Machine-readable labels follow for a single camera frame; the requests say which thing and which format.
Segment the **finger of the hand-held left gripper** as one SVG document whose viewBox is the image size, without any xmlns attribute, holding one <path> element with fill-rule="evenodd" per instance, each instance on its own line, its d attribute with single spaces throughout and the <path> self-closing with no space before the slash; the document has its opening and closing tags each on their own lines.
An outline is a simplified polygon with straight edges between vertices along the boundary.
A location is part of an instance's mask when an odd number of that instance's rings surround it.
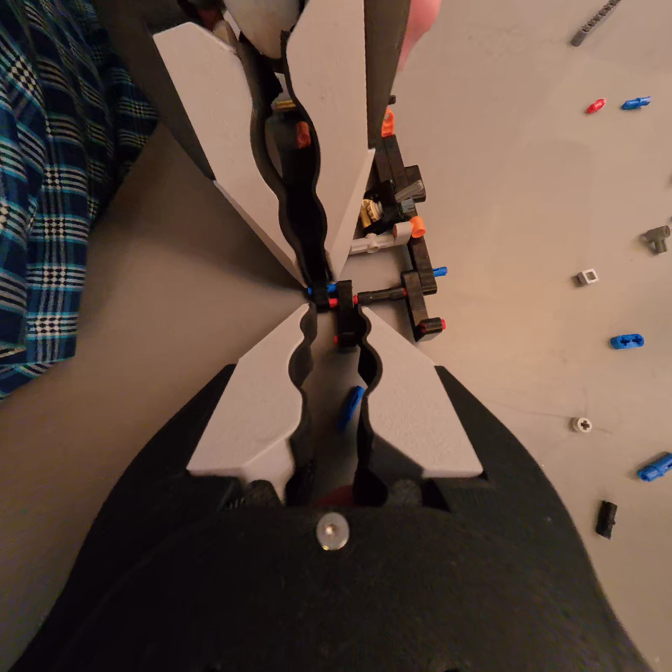
<svg viewBox="0 0 672 672">
<path fill-rule="evenodd" d="M 286 271 L 306 286 L 296 252 L 281 230 L 278 197 L 253 155 L 253 99 L 235 48 L 192 22 L 156 33 L 153 41 L 214 185 Z"/>
<path fill-rule="evenodd" d="M 368 146 L 363 1 L 308 1 L 288 38 L 292 94 L 318 153 L 316 196 L 336 280 L 351 249 L 374 149 Z"/>
</svg>

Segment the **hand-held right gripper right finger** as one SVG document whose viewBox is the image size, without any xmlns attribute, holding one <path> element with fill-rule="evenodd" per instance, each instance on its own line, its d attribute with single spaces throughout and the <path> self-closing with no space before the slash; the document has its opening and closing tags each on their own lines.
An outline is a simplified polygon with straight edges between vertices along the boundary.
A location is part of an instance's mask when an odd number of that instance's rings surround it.
<svg viewBox="0 0 672 672">
<path fill-rule="evenodd" d="M 356 504 L 445 505 L 438 481 L 483 475 L 433 360 L 371 308 L 358 308 Z"/>
</svg>

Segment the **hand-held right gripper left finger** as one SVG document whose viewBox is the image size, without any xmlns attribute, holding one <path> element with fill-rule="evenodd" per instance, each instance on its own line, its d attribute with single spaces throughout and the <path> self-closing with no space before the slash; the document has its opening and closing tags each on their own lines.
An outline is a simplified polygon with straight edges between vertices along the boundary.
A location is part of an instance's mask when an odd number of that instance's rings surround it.
<svg viewBox="0 0 672 672">
<path fill-rule="evenodd" d="M 191 455 L 190 475 L 265 481 L 283 503 L 298 496 L 314 461 L 302 437 L 316 332 L 315 305 L 302 304 L 239 359 Z"/>
</svg>

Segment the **black lego liftarm axle tube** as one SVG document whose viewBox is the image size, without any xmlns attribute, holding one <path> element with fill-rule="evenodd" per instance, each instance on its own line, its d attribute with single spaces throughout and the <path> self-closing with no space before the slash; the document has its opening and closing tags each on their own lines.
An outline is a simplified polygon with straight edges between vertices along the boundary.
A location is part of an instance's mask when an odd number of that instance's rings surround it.
<svg viewBox="0 0 672 672">
<path fill-rule="evenodd" d="M 318 312 L 335 311 L 337 331 L 334 343 L 341 351 L 352 351 L 359 345 L 363 327 L 359 322 L 358 307 L 405 299 L 402 286 L 354 293 L 351 281 L 338 281 L 336 284 L 337 291 L 333 294 L 323 290 L 313 296 L 307 296 L 315 304 Z"/>
</svg>

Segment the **black lego chassis assembly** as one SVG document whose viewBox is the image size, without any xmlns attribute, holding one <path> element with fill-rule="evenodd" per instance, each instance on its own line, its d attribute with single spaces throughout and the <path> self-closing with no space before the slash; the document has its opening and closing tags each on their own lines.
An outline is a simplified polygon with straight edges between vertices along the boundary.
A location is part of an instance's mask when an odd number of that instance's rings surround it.
<svg viewBox="0 0 672 672">
<path fill-rule="evenodd" d="M 329 270 L 327 253 L 320 245 L 324 242 L 322 230 L 326 229 L 326 219 L 323 217 L 321 206 L 318 205 L 315 195 L 311 192 L 312 180 L 316 174 L 316 141 L 312 140 L 310 126 L 304 124 L 302 136 L 307 139 L 307 148 L 292 147 L 281 151 L 281 164 L 285 166 L 285 173 L 281 175 L 275 168 L 267 149 L 266 125 L 268 120 L 284 121 L 279 105 L 273 102 L 281 93 L 280 81 L 273 72 L 261 72 L 261 77 L 249 77 L 248 85 L 253 98 L 253 122 L 251 124 L 251 142 L 253 155 L 261 161 L 260 172 L 263 177 L 272 181 L 272 189 L 280 204 L 280 226 L 286 240 L 296 252 L 300 270 L 306 286 L 324 282 L 335 277 Z M 390 220 L 388 215 L 393 208 L 400 208 L 391 195 L 392 180 L 383 181 L 383 165 L 389 164 L 384 151 L 398 149 L 394 135 L 394 115 L 387 107 L 380 124 L 381 130 L 377 139 L 384 142 L 383 148 L 376 153 L 373 175 L 376 179 L 370 191 L 375 196 L 382 196 L 382 205 L 377 201 L 364 200 L 363 210 L 359 215 L 362 223 L 376 208 L 382 210 L 381 218 L 364 227 L 365 236 L 355 239 L 351 251 L 357 253 L 371 253 L 375 248 L 400 247 L 405 245 L 413 265 L 413 272 L 419 274 L 424 295 L 436 293 L 436 277 L 445 275 L 445 267 L 434 269 L 423 236 L 414 237 L 414 234 L 424 231 L 419 217 L 412 220 Z"/>
</svg>

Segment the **dark grey lego beam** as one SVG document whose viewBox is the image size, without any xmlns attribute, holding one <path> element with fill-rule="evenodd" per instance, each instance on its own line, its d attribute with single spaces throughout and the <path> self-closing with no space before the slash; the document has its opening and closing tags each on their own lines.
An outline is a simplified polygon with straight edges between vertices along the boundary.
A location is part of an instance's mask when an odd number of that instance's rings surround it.
<svg viewBox="0 0 672 672">
<path fill-rule="evenodd" d="M 572 35 L 568 45 L 578 47 L 583 44 L 589 34 L 591 34 L 596 27 L 604 22 L 611 12 L 621 3 L 621 1 L 607 1 L 592 17 L 585 21 Z"/>
</svg>

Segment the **person's plaid shirt torso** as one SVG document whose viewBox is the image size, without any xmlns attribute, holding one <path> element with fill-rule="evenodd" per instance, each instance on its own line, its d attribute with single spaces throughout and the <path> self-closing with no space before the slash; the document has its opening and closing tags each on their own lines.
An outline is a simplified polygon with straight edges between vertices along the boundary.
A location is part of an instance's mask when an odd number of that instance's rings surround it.
<svg viewBox="0 0 672 672">
<path fill-rule="evenodd" d="M 1 2 L 1 399 L 75 355 L 89 235 L 157 124 L 92 1 Z"/>
</svg>

